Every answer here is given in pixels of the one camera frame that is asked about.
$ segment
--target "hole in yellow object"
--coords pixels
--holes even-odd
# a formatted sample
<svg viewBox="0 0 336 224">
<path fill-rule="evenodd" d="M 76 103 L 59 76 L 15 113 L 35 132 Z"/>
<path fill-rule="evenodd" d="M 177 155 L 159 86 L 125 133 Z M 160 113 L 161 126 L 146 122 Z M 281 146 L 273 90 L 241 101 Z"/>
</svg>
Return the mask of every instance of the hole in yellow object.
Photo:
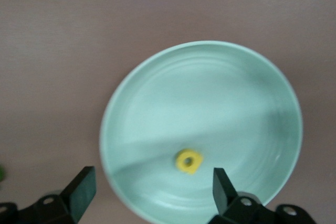
<svg viewBox="0 0 336 224">
<path fill-rule="evenodd" d="M 183 149 L 177 154 L 176 167 L 182 172 L 194 174 L 202 161 L 203 157 L 200 153 L 191 149 Z"/>
</svg>

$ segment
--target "plate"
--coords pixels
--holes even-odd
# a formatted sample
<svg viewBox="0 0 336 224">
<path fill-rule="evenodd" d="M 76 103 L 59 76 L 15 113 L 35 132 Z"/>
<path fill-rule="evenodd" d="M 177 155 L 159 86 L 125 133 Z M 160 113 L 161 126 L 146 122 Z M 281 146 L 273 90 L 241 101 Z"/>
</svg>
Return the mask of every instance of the plate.
<svg viewBox="0 0 336 224">
<path fill-rule="evenodd" d="M 121 82 L 103 116 L 100 153 L 111 187 L 136 214 L 205 224 L 217 214 L 214 167 L 267 204 L 301 139 L 298 100 L 273 63 L 240 45 L 196 41 L 159 52 Z M 176 165 L 183 150 L 202 157 L 193 174 Z"/>
</svg>

